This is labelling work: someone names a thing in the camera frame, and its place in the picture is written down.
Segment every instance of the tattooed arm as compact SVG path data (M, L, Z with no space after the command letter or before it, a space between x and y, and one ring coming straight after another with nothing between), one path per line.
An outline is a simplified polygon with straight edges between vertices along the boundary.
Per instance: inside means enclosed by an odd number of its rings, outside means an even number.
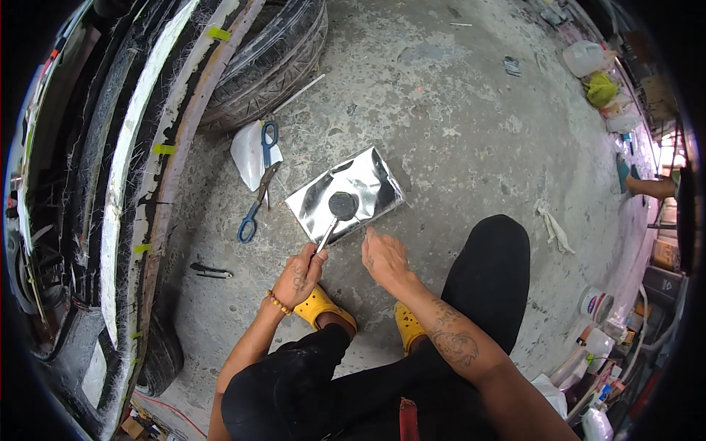
M410 272L401 242L369 227L362 255L370 275L409 308L444 360L480 391L501 438L578 439L488 334Z
M328 251L323 250L312 257L315 251L316 244L307 243L300 254L290 257L272 288L275 298L290 310L309 297L316 282L321 278L321 265L328 258ZM208 426L209 440L230 440L220 411L223 394L230 380L238 372L267 355L275 330L284 317L280 307L275 306L269 297L262 300L255 320L236 343L216 380L216 393Z

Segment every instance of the paint bucket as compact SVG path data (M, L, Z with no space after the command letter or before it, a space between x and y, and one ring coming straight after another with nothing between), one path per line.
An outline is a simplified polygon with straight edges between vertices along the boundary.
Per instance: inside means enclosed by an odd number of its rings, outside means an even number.
M595 286L588 285L581 294L579 302L579 313L599 325L607 318L615 299Z

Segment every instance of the red wire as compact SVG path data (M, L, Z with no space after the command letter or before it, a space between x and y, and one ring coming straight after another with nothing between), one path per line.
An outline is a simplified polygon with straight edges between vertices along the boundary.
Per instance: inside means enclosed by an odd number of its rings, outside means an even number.
M141 399L146 399L147 401L151 401L152 403L161 404L161 405L163 405L163 406L165 406L165 407L170 408L170 409L173 410L175 413L177 413L179 416L181 416L183 419L185 419L187 423L191 424L191 426L196 429L196 432L199 432L199 433L201 434L201 436L203 436L204 438L206 438L206 434L205 434L204 432L201 432L201 429L198 428L198 427L196 427L196 424L192 423L191 420L188 418L188 416L184 415L184 414L183 414L180 410L178 410L176 407L171 407L169 404L167 404L167 403L162 403L161 401L157 401L156 399L147 398L147 397L145 397L144 395L138 393L137 391L133 391L133 393L134 393L135 395L137 395L138 397L140 397Z

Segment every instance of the yellow tape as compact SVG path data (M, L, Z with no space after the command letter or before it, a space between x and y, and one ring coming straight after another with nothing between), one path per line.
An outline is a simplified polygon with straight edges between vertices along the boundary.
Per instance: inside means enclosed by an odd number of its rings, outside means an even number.
M135 245L134 252L135 252L135 254L143 253L143 252L149 251L151 249L152 249L151 243L143 243L142 245Z
M223 40L224 42L230 40L230 32L223 29L219 29L215 26L211 26L211 28L208 30L208 36L218 38L219 40Z
M177 152L177 147L175 145L155 144L152 152L161 155L173 155Z

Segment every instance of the hand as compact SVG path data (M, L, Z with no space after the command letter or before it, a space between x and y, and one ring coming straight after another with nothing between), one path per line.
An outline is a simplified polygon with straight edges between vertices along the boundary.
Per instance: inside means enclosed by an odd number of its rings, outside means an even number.
M378 234L372 226L368 226L361 251L365 268L389 292L393 284L401 282L409 272L407 250L402 242L387 234Z
M315 243L307 243L298 255L287 259L282 274L275 281L272 292L275 298L290 310L305 301L321 278L321 265L328 259L328 251L316 251Z

